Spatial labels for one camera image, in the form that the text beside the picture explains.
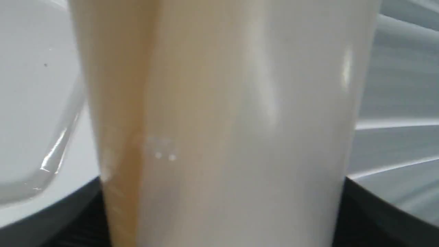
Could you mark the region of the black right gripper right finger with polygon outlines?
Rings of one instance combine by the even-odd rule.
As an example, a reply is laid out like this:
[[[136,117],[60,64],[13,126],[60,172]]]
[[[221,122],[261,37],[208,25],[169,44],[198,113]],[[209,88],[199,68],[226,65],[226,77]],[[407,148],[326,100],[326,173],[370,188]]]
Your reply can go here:
[[[346,178],[334,247],[437,247],[439,230]]]

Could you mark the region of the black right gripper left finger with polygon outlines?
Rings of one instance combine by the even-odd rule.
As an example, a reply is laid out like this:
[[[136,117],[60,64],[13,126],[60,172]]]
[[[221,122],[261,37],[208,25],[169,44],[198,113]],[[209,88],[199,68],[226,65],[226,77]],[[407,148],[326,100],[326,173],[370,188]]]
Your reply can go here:
[[[1,228],[2,247],[110,247],[100,180]]]

